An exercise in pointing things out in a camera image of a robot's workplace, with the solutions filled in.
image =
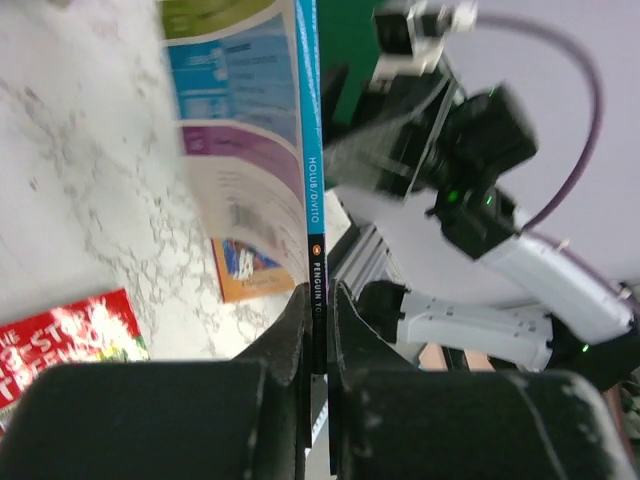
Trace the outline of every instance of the green wall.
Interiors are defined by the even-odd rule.
[[[320,68],[332,64],[350,67],[336,119],[348,121],[358,101],[361,85],[371,78],[378,60],[371,14],[378,0],[318,0]]]

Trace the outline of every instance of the book cover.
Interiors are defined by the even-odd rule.
[[[43,370],[70,362],[148,360],[124,289],[0,327],[0,436],[24,390]]]
[[[211,243],[223,302],[276,295],[295,288],[291,275],[282,266],[251,245],[231,239],[214,239]]]
[[[164,0],[191,191],[209,237],[257,247],[309,282],[313,371],[326,370],[327,265],[314,0]]]

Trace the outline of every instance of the white marble surface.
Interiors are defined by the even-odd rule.
[[[288,295],[220,302],[153,0],[4,0],[0,65],[0,322],[123,286],[152,357],[193,359],[275,320]]]

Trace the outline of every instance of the colorful page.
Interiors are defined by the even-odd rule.
[[[180,134],[211,238],[310,281],[324,356],[327,274],[314,0],[162,0]]]
[[[225,303],[294,289],[291,275],[251,245],[231,239],[214,239],[211,243]]]

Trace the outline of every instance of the purple cable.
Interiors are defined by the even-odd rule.
[[[603,275],[601,275],[597,270],[589,265],[582,257],[580,257],[580,255],[573,252],[567,247],[563,247],[562,242],[543,233],[538,233],[531,230],[526,232],[526,234],[532,238],[535,238],[536,240],[543,242],[544,244],[555,250],[559,250],[562,255],[573,261],[573,263],[581,268],[582,271],[589,275],[594,281],[596,281],[602,287],[606,288],[609,293],[616,297],[619,297],[620,293],[622,292],[622,288],[619,285],[615,285],[607,280]],[[631,309],[636,318],[640,319],[640,303],[638,303],[633,295],[628,298],[621,298],[621,301]]]
[[[577,64],[589,85],[592,102],[591,125],[580,158],[578,158],[573,170],[549,203],[522,227],[523,230],[530,230],[540,224],[540,222],[545,220],[558,208],[576,186],[591,160],[598,136],[600,135],[604,114],[602,81],[600,80],[598,69],[589,54],[575,40],[551,26],[509,15],[482,12],[478,13],[476,24],[478,27],[489,27],[525,34],[550,43],[552,46],[565,52]]]
[[[558,240],[548,237],[542,233],[532,231],[533,227],[537,226],[540,222],[551,215],[551,213],[558,208],[564,199],[567,198],[580,180],[580,177],[582,177],[591,157],[593,156],[593,152],[600,135],[600,130],[602,128],[602,118],[604,116],[604,89],[600,79],[600,73],[598,72],[595,62],[591,59],[590,55],[584,50],[584,48],[582,48],[582,46],[568,35],[565,35],[563,32],[558,31],[551,26],[540,24],[532,20],[503,14],[479,12],[476,25],[479,27],[489,27],[498,30],[508,30],[543,40],[566,53],[580,68],[580,71],[587,80],[592,102],[591,122],[589,126],[589,134],[587,135],[587,140],[585,141],[582,153],[573,167],[573,170],[571,170],[571,173],[553,198],[551,198],[549,203],[547,203],[542,210],[534,215],[522,227],[522,230],[526,234],[545,243],[549,247],[562,252],[564,256],[575,263],[595,282],[600,284],[612,295],[619,297],[622,289],[618,285],[614,285],[607,280],[579,255],[568,248],[563,248],[562,243]],[[640,303],[633,296],[621,300],[634,313],[635,317],[640,319]]]

